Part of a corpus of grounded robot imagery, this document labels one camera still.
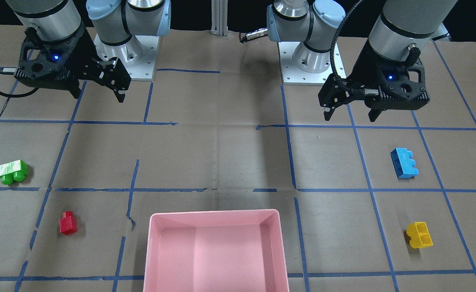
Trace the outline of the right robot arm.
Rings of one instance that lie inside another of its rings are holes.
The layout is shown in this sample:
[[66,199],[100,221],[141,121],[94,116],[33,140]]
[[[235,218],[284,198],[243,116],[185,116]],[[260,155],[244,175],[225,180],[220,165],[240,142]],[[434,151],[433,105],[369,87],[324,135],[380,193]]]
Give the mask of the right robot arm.
[[8,0],[25,26],[19,65],[2,69],[32,90],[68,91],[80,96],[80,80],[110,89],[118,102],[131,81],[150,80],[159,37],[171,27],[169,0],[88,0],[92,39],[72,0]]

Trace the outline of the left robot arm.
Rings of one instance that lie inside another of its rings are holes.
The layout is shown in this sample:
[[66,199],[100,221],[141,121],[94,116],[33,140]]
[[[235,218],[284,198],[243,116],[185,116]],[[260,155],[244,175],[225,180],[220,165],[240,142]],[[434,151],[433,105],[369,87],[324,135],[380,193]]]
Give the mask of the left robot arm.
[[266,10],[268,37],[278,43],[297,41],[298,67],[306,72],[310,56],[324,57],[331,74],[318,100],[330,120],[336,108],[363,101],[374,122],[386,110],[421,109],[430,102],[425,67],[420,60],[455,0],[387,0],[351,74],[343,78],[335,61],[336,45],[346,22],[361,1],[346,12],[334,0],[276,0]]

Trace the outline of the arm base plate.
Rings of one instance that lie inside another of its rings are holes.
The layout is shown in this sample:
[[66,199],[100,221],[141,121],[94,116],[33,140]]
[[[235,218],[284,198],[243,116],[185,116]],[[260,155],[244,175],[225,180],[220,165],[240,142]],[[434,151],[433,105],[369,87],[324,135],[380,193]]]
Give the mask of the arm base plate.
[[322,86],[330,74],[330,52],[313,52],[301,41],[277,43],[284,85]]
[[104,60],[119,58],[133,81],[147,82],[153,81],[160,43],[160,37],[145,35],[132,36],[126,44],[119,46],[102,43],[99,35],[94,39],[99,57]]

